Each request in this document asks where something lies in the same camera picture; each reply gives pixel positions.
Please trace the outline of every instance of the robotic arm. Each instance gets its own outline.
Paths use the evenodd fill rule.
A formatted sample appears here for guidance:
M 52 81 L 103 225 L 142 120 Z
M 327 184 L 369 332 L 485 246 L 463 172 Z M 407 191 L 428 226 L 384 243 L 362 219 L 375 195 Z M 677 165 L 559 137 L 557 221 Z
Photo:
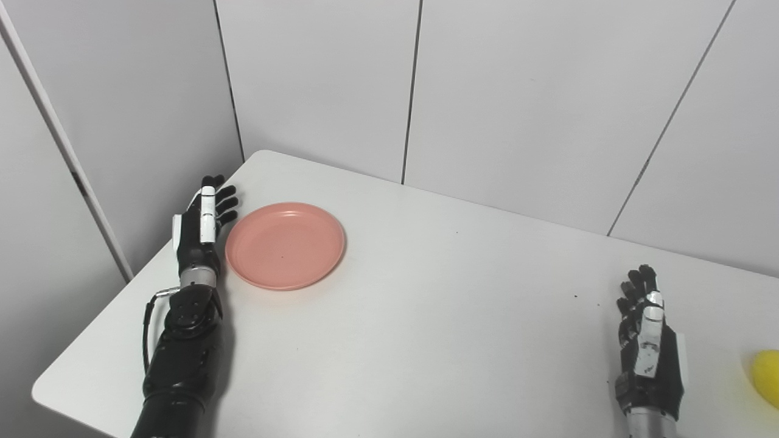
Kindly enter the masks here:
M 206 176 L 182 215 L 174 218 L 174 248 L 180 287 L 160 291 L 146 307 L 143 356 L 143 410 L 132 438 L 193 438 L 216 392 L 222 356 L 221 271 L 214 242 L 223 224 L 238 214 L 235 187 L 217 188 L 224 177 Z M 164 330 L 151 363 L 146 339 L 154 300 L 170 295 Z
M 676 332 L 665 322 L 665 302 L 654 270 L 642 265 L 628 277 L 630 281 L 622 283 L 625 297 L 617 300 L 622 314 L 617 402 L 632 438 L 676 438 L 684 394 Z

